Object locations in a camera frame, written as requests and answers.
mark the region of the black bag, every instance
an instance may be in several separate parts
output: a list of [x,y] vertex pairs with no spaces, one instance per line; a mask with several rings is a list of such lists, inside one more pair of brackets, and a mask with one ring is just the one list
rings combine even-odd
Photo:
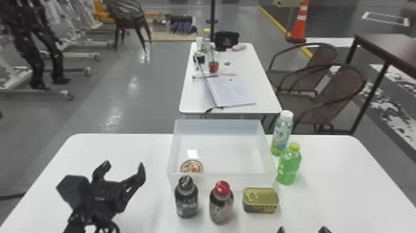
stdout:
[[192,23],[192,16],[165,14],[165,17],[166,17],[167,20],[170,20],[171,24],[173,24],[175,22],[180,22],[180,23],[190,22],[190,23]]
[[219,51],[225,51],[227,48],[231,48],[232,46],[237,45],[239,37],[240,34],[238,32],[215,32],[215,47]]

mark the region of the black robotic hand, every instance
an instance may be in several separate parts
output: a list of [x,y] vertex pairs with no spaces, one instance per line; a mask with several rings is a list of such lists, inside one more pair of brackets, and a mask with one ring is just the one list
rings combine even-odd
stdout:
[[85,177],[67,175],[58,184],[56,189],[73,209],[64,233],[84,233],[88,225],[95,225],[95,232],[119,233],[112,219],[126,209],[131,197],[144,184],[146,175],[140,163],[137,173],[126,180],[106,181],[104,175],[110,168],[108,161],[98,166],[91,183]]

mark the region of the green bottle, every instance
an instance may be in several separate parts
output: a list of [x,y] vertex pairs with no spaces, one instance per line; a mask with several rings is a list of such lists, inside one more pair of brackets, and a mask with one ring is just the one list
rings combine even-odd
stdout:
[[299,169],[301,154],[297,143],[290,143],[283,155],[280,157],[277,168],[276,180],[283,185],[291,185],[295,181],[296,172]]

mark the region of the yellow floor line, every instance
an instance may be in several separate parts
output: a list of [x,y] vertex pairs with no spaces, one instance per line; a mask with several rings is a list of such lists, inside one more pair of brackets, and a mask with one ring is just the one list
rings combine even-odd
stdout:
[[[260,9],[261,12],[263,12],[263,14],[265,14],[271,21],[273,21],[273,23],[283,32],[286,33],[287,30],[285,29],[285,27],[283,27],[283,25],[281,23],[279,23],[279,21],[277,21],[275,18],[273,18],[273,16],[271,16],[262,6],[258,6],[258,8]],[[305,47],[300,47],[300,49],[302,50],[302,52],[304,52],[304,54],[306,56],[308,56],[309,58],[311,58],[313,56],[313,53],[305,48]]]

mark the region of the black bottle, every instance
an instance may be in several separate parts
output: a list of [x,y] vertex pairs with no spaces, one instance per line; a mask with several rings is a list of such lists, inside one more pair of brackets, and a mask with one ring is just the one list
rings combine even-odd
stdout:
[[176,212],[181,218],[191,218],[198,213],[198,188],[189,175],[179,179],[175,188]]

